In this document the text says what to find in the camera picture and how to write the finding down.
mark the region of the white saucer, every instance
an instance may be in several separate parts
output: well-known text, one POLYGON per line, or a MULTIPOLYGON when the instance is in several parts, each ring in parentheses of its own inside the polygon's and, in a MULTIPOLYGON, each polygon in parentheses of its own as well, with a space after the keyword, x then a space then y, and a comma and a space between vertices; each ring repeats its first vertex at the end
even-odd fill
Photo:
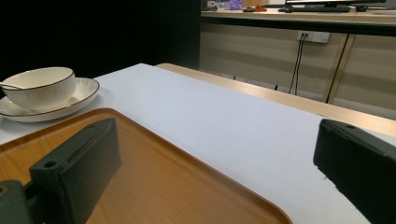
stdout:
POLYGON ((97 95, 99 82, 85 77, 76 77, 76 91, 65 106, 46 112, 36 112, 14 105, 7 97, 0 100, 0 115, 20 122, 39 122, 58 119, 72 114, 88 105, 97 95))

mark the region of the power outlet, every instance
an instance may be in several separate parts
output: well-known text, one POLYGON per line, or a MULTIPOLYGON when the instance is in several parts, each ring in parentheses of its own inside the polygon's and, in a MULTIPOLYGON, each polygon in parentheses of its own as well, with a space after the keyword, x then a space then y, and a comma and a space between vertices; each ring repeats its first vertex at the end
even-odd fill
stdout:
POLYGON ((312 34, 312 42, 317 42, 317 43, 327 43, 329 40, 330 33, 325 33, 325 32, 314 32, 312 34))
POLYGON ((299 31, 297 34, 297 40, 301 40, 303 35, 307 35, 304 41, 312 41, 312 35, 314 32, 312 31, 299 31))

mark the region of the white bowl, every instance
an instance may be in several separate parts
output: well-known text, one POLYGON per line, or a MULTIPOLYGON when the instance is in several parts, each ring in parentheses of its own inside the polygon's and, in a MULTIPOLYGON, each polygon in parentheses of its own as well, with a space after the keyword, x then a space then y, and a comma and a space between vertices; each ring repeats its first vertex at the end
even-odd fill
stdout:
POLYGON ((24 87, 23 90, 2 87, 2 90, 13 104, 35 111, 62 107, 76 90, 75 73, 67 67, 39 68, 3 82, 24 87))

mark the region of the dark partition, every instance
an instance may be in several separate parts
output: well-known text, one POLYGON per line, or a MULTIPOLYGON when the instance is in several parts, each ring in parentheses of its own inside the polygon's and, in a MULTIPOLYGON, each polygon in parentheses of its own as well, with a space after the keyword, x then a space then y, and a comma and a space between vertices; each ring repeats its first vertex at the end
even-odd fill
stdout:
POLYGON ((0 79, 46 66, 77 77, 137 63, 198 68, 200 8, 181 0, 0 3, 0 79))

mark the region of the cable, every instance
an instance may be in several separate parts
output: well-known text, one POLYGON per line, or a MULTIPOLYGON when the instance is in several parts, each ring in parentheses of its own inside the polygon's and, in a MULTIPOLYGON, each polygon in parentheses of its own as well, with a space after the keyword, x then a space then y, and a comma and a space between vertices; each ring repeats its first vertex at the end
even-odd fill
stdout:
POLYGON ((293 86, 294 78, 296 78, 296 83, 295 83, 295 89, 294 89, 294 94, 297 95, 297 86, 298 86, 298 71, 300 69, 300 61, 301 61, 301 56, 303 53, 303 45, 304 41, 308 34, 301 34, 301 39, 298 47, 298 52, 297 52, 297 59, 296 59, 296 64, 294 65, 294 72, 293 72, 293 78, 291 79, 290 87, 289 87, 289 93, 291 92, 291 87, 293 86))

